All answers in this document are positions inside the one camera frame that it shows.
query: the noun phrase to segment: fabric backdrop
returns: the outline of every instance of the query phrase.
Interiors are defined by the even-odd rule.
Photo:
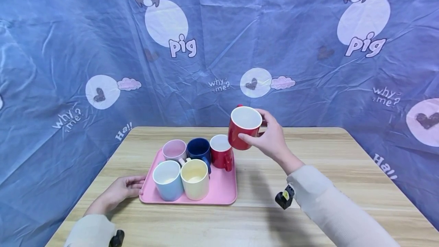
[[[439,227],[439,0],[0,0],[0,245],[44,246],[136,126],[338,126]]]

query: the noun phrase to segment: sleeve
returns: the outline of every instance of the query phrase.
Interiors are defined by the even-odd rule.
[[[302,211],[338,247],[398,247],[399,244],[368,213],[341,193],[315,167],[291,173],[288,184]]]
[[[73,226],[64,247],[108,247],[115,225],[104,215],[86,215]]]

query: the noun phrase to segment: mug rim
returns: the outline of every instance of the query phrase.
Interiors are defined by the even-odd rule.
[[[166,146],[168,143],[173,142],[173,141],[180,141],[180,142],[183,142],[183,144],[184,144],[184,151],[183,151],[181,154],[179,154],[178,156],[170,157],[170,156],[165,155],[165,152],[164,152],[163,150],[165,149],[165,146]],[[183,155],[183,154],[186,152],[186,150],[187,150],[187,144],[186,144],[186,142],[184,142],[183,140],[170,140],[170,141],[168,141],[167,143],[165,143],[165,145],[162,147],[162,154],[163,154],[163,156],[164,156],[165,158],[177,158],[177,157],[181,157],[181,155]]]
[[[171,182],[168,182],[168,183],[158,183],[157,181],[156,181],[156,179],[155,179],[155,176],[154,176],[154,174],[155,174],[155,172],[156,172],[156,170],[157,170],[157,167],[159,167],[160,165],[162,165],[162,164],[164,164],[164,163],[167,163],[167,162],[173,162],[172,164],[177,164],[178,165],[178,167],[179,167],[179,171],[178,171],[178,174],[177,174],[177,176],[176,177],[174,177],[174,179],[171,181]],[[159,185],[168,185],[168,184],[171,184],[171,183],[173,183],[179,176],[181,176],[181,167],[180,167],[180,164],[178,163],[178,162],[176,162],[176,161],[173,161],[173,160],[165,160],[164,162],[160,162],[155,168],[154,168],[154,171],[152,172],[152,180],[154,180],[154,182],[155,183],[157,183],[157,184],[159,184]]]
[[[189,149],[187,148],[187,146],[193,141],[193,140],[198,140],[198,139],[201,139],[201,140],[205,140],[205,141],[207,141],[207,143],[209,144],[209,147],[206,149],[206,151],[204,151],[202,154],[193,154],[193,153],[191,153],[190,151],[189,151]],[[206,138],[204,138],[204,137],[196,137],[196,138],[193,138],[193,139],[191,139],[188,143],[187,143],[187,145],[186,145],[186,151],[187,151],[187,155],[188,155],[188,157],[190,157],[189,155],[192,155],[192,156],[194,156],[194,157],[198,157],[198,156],[201,156],[201,155],[203,155],[203,154],[205,154],[206,152],[208,152],[210,150],[210,141],[208,141]]]
[[[259,116],[260,116],[261,118],[260,118],[260,122],[259,122],[259,125],[258,125],[258,126],[254,127],[254,128],[244,128],[244,127],[242,127],[242,126],[239,126],[239,125],[233,120],[233,112],[236,111],[237,109],[242,109],[242,108],[251,109],[252,111],[257,112],[257,113],[259,114]],[[251,107],[249,107],[249,106],[239,106],[239,107],[234,108],[233,111],[232,111],[231,114],[230,114],[230,119],[232,120],[232,122],[233,122],[234,125],[238,126],[238,127],[241,128],[241,129],[245,129],[245,130],[254,130],[254,129],[256,129],[256,128],[259,128],[259,127],[262,125],[262,115],[261,115],[258,111],[256,111],[254,108],[251,108]]]
[[[190,162],[192,162],[192,161],[201,161],[201,162],[204,164],[204,166],[206,167],[206,173],[204,174],[204,177],[203,177],[201,180],[197,181],[197,182],[189,182],[189,181],[185,180],[185,179],[183,178],[183,176],[181,175],[181,171],[183,170],[183,168],[184,168],[188,163],[190,163]],[[185,183],[188,183],[188,184],[197,184],[197,183],[200,183],[201,181],[203,181],[203,180],[206,178],[206,176],[207,176],[208,174],[209,174],[209,169],[208,169],[208,167],[207,167],[207,164],[206,164],[204,161],[200,160],[200,159],[191,159],[190,161],[186,162],[186,163],[181,167],[181,169],[180,169],[181,180],[183,180]]]
[[[220,151],[220,150],[214,149],[214,148],[212,147],[212,140],[213,140],[215,137],[218,137],[218,136],[225,136],[225,137],[226,137],[226,139],[227,139],[227,143],[229,144],[229,148]],[[210,148],[211,148],[212,150],[216,151],[216,152],[227,152],[228,150],[230,150],[230,149],[232,148],[232,146],[231,146],[230,143],[229,143],[228,138],[229,138],[229,137],[228,137],[227,135],[214,135],[214,136],[210,139],[210,141],[209,141]]]

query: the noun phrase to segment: red mug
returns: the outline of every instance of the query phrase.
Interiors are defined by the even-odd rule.
[[[227,135],[215,135],[210,140],[210,154],[212,164],[218,169],[232,171],[233,149],[230,146]]]
[[[238,135],[246,134],[257,137],[262,125],[262,116],[254,108],[238,105],[230,114],[229,143],[237,150],[248,150],[251,145],[241,140]]]

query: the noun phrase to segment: heart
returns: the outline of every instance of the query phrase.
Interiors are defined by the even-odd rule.
[[[318,54],[317,54],[317,59],[318,60],[323,60],[323,59],[327,59],[327,58],[329,58],[330,56],[332,56],[334,54],[334,50],[328,50],[327,48],[326,48],[326,46],[321,46],[320,48],[319,48],[319,52],[318,52]]]
[[[98,93],[98,95],[93,98],[95,100],[95,102],[104,101],[105,100],[104,91],[102,91],[101,88],[96,88],[96,92]]]
[[[145,49],[145,56],[146,59],[148,60],[148,62],[154,62],[156,59],[159,58],[159,54],[158,53],[151,53],[150,50]]]
[[[251,82],[245,83],[245,87],[250,90],[256,89],[256,85],[258,84],[258,80],[253,78]]]
[[[439,124],[439,112],[435,112],[430,117],[427,117],[425,114],[417,114],[416,120],[422,125],[422,127],[424,127],[424,129],[428,130]]]

